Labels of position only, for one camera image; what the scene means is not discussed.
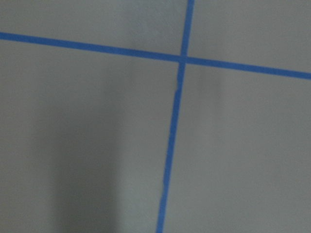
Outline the brown paper table cover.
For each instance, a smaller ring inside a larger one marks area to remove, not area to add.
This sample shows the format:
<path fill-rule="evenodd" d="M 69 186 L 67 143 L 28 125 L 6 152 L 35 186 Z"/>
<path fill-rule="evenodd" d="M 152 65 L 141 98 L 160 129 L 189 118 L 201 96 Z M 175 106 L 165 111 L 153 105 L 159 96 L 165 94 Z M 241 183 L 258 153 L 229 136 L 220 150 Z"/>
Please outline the brown paper table cover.
<path fill-rule="evenodd" d="M 308 233 L 308 0 L 3 0 L 3 233 Z"/>

